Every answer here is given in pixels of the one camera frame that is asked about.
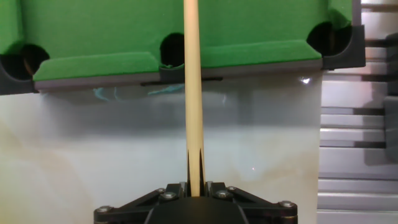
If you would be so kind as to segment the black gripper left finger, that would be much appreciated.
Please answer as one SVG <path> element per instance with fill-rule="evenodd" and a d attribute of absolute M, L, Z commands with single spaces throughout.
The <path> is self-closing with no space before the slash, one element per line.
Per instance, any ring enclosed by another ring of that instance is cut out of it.
<path fill-rule="evenodd" d="M 158 205 L 183 199 L 188 195 L 188 184 L 168 184 L 129 202 L 121 207 L 105 205 L 93 214 L 94 224 L 139 224 L 145 223 L 150 212 Z"/>

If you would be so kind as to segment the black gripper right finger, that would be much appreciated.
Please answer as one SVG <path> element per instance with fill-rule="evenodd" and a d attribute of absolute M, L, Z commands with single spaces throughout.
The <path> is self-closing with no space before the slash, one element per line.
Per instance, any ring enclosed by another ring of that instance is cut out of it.
<path fill-rule="evenodd" d="M 224 182 L 207 182 L 203 193 L 207 197 L 236 204 L 248 223 L 297 224 L 298 208 L 291 201 L 272 203 Z"/>

